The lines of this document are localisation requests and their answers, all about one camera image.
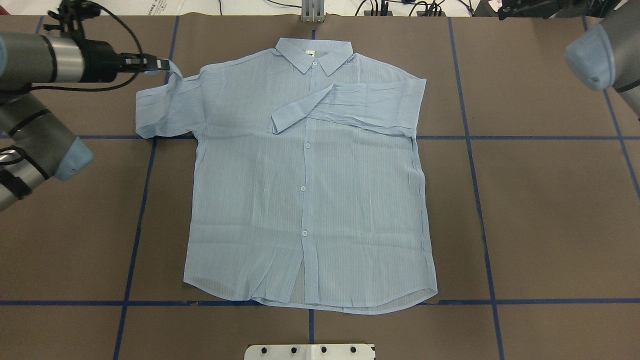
folded sleeve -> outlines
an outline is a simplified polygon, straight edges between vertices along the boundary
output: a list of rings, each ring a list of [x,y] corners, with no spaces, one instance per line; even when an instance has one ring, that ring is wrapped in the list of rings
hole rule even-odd
[[[271,114],[279,134],[301,119],[335,122],[386,135],[415,138],[426,79],[379,84],[332,84]]]
[[[143,138],[197,134],[205,122],[204,101],[217,97],[224,84],[220,67],[203,68],[198,75],[182,78],[172,64],[166,85],[136,94],[136,133]]]

shirt collar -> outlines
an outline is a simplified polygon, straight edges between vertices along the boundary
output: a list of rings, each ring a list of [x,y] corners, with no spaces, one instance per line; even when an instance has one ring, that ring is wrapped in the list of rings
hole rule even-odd
[[[335,40],[280,38],[276,50],[303,74],[309,70],[314,60],[318,61],[327,76],[333,74],[353,55],[351,42]],[[327,54],[320,58],[314,58],[305,50],[322,51]]]

brown table surface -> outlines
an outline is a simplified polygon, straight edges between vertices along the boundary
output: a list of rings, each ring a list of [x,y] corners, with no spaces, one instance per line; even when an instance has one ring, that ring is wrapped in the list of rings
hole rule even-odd
[[[196,140],[134,132],[134,94],[164,76],[40,91],[95,160],[0,214],[0,359],[242,359],[249,344],[309,342],[374,343],[381,360],[640,358],[640,124],[566,66],[583,19],[124,21],[185,76],[315,37],[428,78],[418,143],[440,293],[358,316],[184,284]],[[0,17],[0,31],[40,28],[40,17]],[[85,28],[134,52],[112,19]]]

shirt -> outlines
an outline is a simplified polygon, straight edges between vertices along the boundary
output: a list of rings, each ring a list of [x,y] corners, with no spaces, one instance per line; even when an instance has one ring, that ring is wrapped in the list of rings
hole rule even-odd
[[[184,281],[228,300],[379,314],[437,293],[416,125],[425,79],[281,38],[136,96],[198,140]]]

button-up shirt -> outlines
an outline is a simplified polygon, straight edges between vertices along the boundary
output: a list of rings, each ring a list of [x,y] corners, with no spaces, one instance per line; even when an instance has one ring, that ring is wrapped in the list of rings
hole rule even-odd
[[[415,141],[425,84],[349,42],[281,38],[138,92],[140,136],[198,140],[184,281],[361,314],[435,295]]]

